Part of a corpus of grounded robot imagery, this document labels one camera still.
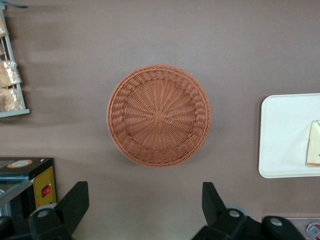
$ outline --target wire rack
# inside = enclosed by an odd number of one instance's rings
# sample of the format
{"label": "wire rack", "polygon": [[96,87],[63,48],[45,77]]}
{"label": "wire rack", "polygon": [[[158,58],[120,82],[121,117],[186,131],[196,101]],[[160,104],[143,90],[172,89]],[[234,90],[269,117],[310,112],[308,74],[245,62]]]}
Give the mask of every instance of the wire rack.
{"label": "wire rack", "polygon": [[[2,18],[4,25],[6,25],[6,20],[4,15],[5,9],[6,9],[6,5],[3,2],[0,2],[0,16]],[[15,58],[13,55],[12,46],[11,46],[11,42],[8,34],[0,39],[0,44],[3,49],[3,54],[0,55],[0,59],[2,61],[9,60],[9,61],[15,62]],[[0,118],[30,113],[30,110],[26,108],[20,83],[14,84],[13,86],[11,86],[11,88],[16,89],[16,92],[18,94],[19,101],[20,101],[20,110],[2,111],[0,112]]]}

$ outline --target round sticker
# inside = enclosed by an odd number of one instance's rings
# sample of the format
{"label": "round sticker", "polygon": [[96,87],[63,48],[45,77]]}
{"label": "round sticker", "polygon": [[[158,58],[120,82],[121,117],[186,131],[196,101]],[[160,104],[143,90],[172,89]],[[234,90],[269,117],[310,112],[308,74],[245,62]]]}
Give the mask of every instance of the round sticker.
{"label": "round sticker", "polygon": [[10,169],[18,169],[32,164],[32,160],[18,160],[7,165]]}

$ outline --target wicker basket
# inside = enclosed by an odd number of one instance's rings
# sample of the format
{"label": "wicker basket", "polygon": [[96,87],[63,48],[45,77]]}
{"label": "wicker basket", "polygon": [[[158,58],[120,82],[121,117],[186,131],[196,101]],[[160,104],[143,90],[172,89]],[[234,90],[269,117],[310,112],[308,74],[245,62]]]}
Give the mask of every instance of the wicker basket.
{"label": "wicker basket", "polygon": [[114,143],[130,159],[163,168],[185,162],[211,126],[208,96],[189,73],[170,65],[136,69],[115,88],[107,123]]}

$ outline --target woven basket rim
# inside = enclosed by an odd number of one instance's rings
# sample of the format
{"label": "woven basket rim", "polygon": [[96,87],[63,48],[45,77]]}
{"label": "woven basket rim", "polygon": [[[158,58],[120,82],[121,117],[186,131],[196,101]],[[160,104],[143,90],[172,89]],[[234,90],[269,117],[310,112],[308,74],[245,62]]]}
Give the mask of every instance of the woven basket rim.
{"label": "woven basket rim", "polygon": [[[127,149],[122,146],[122,144],[118,141],[117,134],[115,133],[115,131],[112,127],[113,120],[111,117],[112,116],[111,113],[112,113],[112,109],[114,108],[114,104],[116,104],[114,99],[117,97],[117,93],[119,93],[119,91],[127,83],[128,80],[139,76],[141,73],[146,73],[146,72],[149,73],[149,72],[156,72],[156,71],[163,71],[163,72],[167,71],[169,73],[176,74],[177,76],[180,76],[183,79],[187,80],[187,83],[192,85],[194,87],[194,89],[196,89],[196,91],[199,93],[198,96],[201,97],[201,102],[205,103],[205,115],[206,115],[207,119],[206,119],[205,129],[203,129],[203,137],[201,138],[201,141],[198,144],[199,146],[192,149],[192,151],[189,152],[187,158],[184,155],[184,156],[177,157],[177,159],[167,159],[167,160],[163,159],[163,160],[159,160],[159,161],[145,162],[144,160],[141,160],[138,157],[132,156],[132,154],[130,154],[127,151]],[[199,83],[199,81],[193,75],[191,75],[187,71],[185,71],[181,68],[178,68],[176,66],[172,66],[172,65],[168,65],[168,64],[153,64],[153,65],[147,65],[147,66],[137,68],[136,70],[134,70],[133,72],[128,74],[126,77],[124,77],[118,83],[118,85],[114,89],[114,91],[110,97],[109,103],[108,103],[107,116],[106,116],[107,119],[106,120],[107,120],[108,130],[109,130],[109,133],[111,135],[113,142],[115,143],[116,147],[125,156],[127,156],[129,159],[133,160],[135,163],[141,164],[143,166],[165,168],[165,167],[171,167],[171,166],[181,164],[181,163],[185,162],[186,160],[188,160],[189,158],[191,158],[196,152],[198,152],[198,150],[202,147],[202,145],[204,144],[204,142],[208,138],[208,135],[209,135],[209,132],[211,129],[211,117],[212,117],[211,114],[212,114],[211,105],[210,105],[207,93],[206,93],[205,89],[202,87],[202,85]]]}

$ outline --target red switch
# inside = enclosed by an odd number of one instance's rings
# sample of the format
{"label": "red switch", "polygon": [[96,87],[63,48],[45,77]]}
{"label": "red switch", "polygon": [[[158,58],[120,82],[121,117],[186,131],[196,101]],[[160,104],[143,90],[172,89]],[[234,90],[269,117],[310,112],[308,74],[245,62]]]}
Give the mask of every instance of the red switch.
{"label": "red switch", "polygon": [[42,197],[44,198],[45,196],[47,196],[50,193],[50,186],[47,185],[42,189]]}

